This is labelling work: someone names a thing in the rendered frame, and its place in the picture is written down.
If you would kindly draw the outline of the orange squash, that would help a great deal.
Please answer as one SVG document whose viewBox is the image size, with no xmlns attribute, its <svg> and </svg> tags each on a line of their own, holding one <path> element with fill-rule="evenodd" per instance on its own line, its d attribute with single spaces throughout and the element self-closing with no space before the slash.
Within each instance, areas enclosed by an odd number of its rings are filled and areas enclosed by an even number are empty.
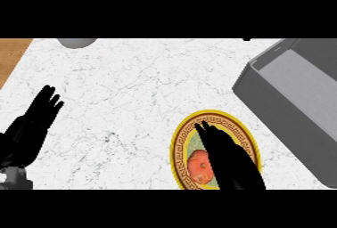
<svg viewBox="0 0 337 228">
<path fill-rule="evenodd" d="M 213 169 L 208 152 L 204 150 L 194 150 L 186 161 L 186 168 L 191 178 L 198 184 L 207 184 L 211 181 Z"/>
</svg>

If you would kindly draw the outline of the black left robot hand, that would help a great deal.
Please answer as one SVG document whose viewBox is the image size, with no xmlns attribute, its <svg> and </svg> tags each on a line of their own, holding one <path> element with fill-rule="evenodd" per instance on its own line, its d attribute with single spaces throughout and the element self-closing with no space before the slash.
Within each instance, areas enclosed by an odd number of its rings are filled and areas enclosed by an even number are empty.
<svg viewBox="0 0 337 228">
<path fill-rule="evenodd" d="M 46 85 L 28 110 L 0 133 L 0 168 L 27 167 L 37 159 L 49 128 L 64 106 L 55 88 Z"/>
</svg>

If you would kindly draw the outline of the grey open box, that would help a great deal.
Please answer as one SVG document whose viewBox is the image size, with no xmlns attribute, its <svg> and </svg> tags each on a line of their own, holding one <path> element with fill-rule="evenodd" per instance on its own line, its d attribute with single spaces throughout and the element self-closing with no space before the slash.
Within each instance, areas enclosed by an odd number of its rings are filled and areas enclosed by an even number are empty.
<svg viewBox="0 0 337 228">
<path fill-rule="evenodd" d="M 234 93 L 321 183 L 337 189 L 337 38 L 285 38 L 247 63 Z"/>
</svg>

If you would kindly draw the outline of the yellow patterned plate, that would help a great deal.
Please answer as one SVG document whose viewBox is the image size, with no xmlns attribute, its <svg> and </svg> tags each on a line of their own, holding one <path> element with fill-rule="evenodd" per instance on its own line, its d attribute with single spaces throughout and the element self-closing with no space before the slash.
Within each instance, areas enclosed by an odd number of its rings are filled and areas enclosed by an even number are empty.
<svg viewBox="0 0 337 228">
<path fill-rule="evenodd" d="M 253 134 L 242 122 L 228 113 L 219 110 L 200 110 L 192 113 L 180 122 L 171 140 L 170 162 L 177 185 L 185 190 L 219 190 L 216 177 L 207 184 L 198 184 L 189 175 L 186 161 L 194 150 L 205 150 L 198 136 L 195 124 L 205 121 L 216 126 L 232 137 L 235 143 L 245 149 L 253 162 L 262 170 L 259 146 Z"/>
</svg>

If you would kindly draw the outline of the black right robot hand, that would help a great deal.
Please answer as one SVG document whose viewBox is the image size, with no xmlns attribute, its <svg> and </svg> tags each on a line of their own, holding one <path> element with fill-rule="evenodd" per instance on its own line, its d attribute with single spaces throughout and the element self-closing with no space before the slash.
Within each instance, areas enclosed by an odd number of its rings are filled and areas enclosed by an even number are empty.
<svg viewBox="0 0 337 228">
<path fill-rule="evenodd" d="M 195 124 L 220 190 L 265 191 L 259 168 L 231 135 L 205 121 Z"/>
</svg>

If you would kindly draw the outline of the grey rounded object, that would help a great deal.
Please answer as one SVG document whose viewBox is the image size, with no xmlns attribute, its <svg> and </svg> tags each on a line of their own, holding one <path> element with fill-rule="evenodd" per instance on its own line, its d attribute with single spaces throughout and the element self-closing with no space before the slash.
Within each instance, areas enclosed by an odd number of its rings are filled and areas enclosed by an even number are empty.
<svg viewBox="0 0 337 228">
<path fill-rule="evenodd" d="M 59 38 L 61 45 L 71 49 L 87 47 L 95 41 L 95 38 Z"/>
</svg>

